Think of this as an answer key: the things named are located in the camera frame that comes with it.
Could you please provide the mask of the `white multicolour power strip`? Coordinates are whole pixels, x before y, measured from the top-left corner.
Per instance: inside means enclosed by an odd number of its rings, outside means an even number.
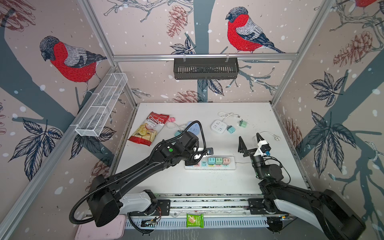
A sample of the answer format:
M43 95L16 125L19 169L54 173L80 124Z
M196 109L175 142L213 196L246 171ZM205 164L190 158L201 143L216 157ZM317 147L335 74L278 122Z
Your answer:
M186 170L196 171L232 171L236 169L233 156L206 156L197 165L185 166Z

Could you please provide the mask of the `teal charger plug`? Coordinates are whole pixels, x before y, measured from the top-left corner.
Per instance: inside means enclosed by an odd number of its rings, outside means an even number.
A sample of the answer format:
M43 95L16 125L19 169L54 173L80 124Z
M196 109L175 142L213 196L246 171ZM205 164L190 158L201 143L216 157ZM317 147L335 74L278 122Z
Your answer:
M228 127L227 127L227 131L228 131L230 134L233 134L233 133L236 131L236 129L235 129L233 126L228 126Z
M215 165L215 158L208 158L208 165Z

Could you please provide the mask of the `pink USB charger plug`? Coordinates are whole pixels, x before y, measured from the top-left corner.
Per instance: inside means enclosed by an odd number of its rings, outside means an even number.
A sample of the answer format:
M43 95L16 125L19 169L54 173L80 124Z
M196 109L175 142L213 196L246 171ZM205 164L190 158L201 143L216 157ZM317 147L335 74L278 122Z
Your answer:
M230 158L223 158L223 165L228 166L231 163Z

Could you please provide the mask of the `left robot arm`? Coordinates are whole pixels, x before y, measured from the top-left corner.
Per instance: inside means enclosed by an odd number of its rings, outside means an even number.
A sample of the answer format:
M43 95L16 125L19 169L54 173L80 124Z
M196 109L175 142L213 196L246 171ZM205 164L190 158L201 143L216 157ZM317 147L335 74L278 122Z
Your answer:
M119 214L154 211L157 200L150 190L139 194L131 194L130 190L180 161L188 166L196 165L207 152L205 136L197 137L187 129L176 137L162 140L147 158L132 167L107 178L95 177L89 192L71 209L70 222L74 225L95 222L97 227L102 227Z

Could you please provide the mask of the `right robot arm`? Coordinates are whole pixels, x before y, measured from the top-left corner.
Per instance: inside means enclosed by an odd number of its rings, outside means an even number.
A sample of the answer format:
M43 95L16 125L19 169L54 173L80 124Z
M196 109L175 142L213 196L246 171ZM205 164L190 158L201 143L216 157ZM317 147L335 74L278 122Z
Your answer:
M366 230L364 221L334 191L310 191L283 182L283 164L268 165L271 147L260 135L258 146L248 149L239 137L238 152L251 159L264 208L269 213L285 212L321 230L330 240L357 240Z

